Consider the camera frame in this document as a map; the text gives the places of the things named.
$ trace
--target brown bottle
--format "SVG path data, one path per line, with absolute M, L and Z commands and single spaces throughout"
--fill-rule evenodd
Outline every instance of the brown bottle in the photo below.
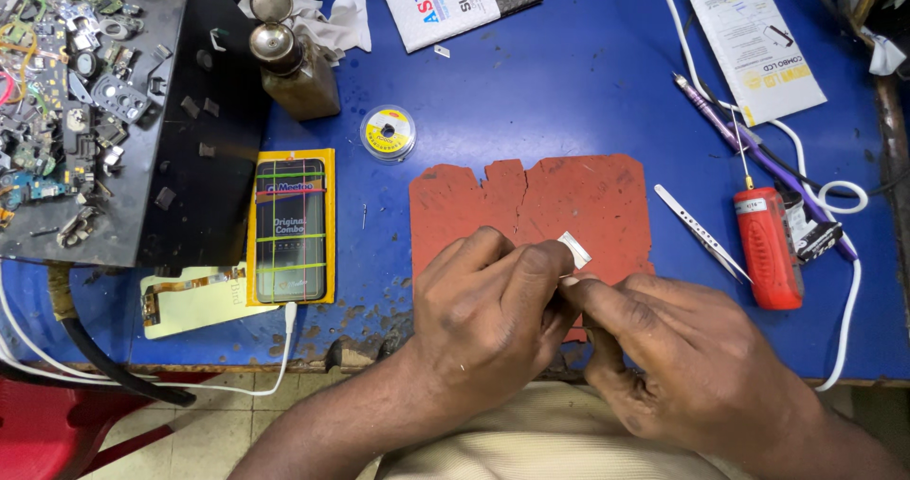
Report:
M 249 48 L 262 64 L 262 88 L 297 121 L 341 112 L 335 72 L 308 37 L 297 38 L 282 25 L 292 0 L 250 0 L 264 24 L 249 37 Z

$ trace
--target red screwdriver handle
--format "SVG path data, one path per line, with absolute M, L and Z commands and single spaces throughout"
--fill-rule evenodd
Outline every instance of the red screwdriver handle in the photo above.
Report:
M 802 273 L 790 238 L 783 199 L 770 187 L 734 196 L 752 293 L 766 310 L 802 306 Z

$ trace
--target solder wire spool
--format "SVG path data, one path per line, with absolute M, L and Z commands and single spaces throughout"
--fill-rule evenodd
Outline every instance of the solder wire spool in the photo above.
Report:
M 401 107 L 380 105 L 368 112 L 360 123 L 360 140 L 378 160 L 401 162 L 417 144 L 417 126 L 414 118 Z

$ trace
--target metal tweezers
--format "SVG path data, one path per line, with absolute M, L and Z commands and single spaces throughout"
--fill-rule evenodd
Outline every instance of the metal tweezers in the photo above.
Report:
M 717 243 L 717 241 L 714 240 L 714 237 L 711 237 L 711 233 L 704 230 L 698 221 L 695 220 L 695 218 L 693 218 L 692 215 L 686 211 L 685 208 L 683 208 L 676 201 L 676 199 L 670 195 L 669 192 L 667 192 L 663 185 L 654 185 L 654 191 L 657 192 L 657 195 L 660 196 L 661 199 L 667 203 L 667 206 L 673 210 L 673 213 L 676 214 L 676 217 L 679 217 L 680 220 L 685 223 L 689 231 L 691 231 L 692 234 L 695 235 L 695 238 L 701 242 L 701 245 L 704 246 L 704 249 L 707 249 L 708 253 L 711 253 L 711 256 L 720 262 L 720 264 L 723 265 L 723 268 L 726 269 L 730 275 L 734 276 L 735 280 L 742 282 L 740 281 L 739 276 L 736 275 L 736 272 L 730 268 L 731 265 L 733 265 L 740 274 L 745 276 L 745 279 L 749 280 L 751 283 L 755 283 L 752 281 L 752 279 L 749 278 L 749 274 L 746 274 L 745 271 L 740 268 L 740 266 L 734 261 L 734 259 L 731 258 L 729 254 L 727 254 L 721 244 Z

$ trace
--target forearm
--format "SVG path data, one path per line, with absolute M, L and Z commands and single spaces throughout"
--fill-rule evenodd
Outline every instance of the forearm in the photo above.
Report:
M 279 417 L 231 479 L 355 478 L 373 458 L 439 435 L 460 421 L 408 346 L 363 373 L 302 400 Z
M 764 479 L 825 478 L 907 479 L 910 474 L 882 444 L 862 428 L 825 409 L 793 428 L 799 437 L 751 473 Z

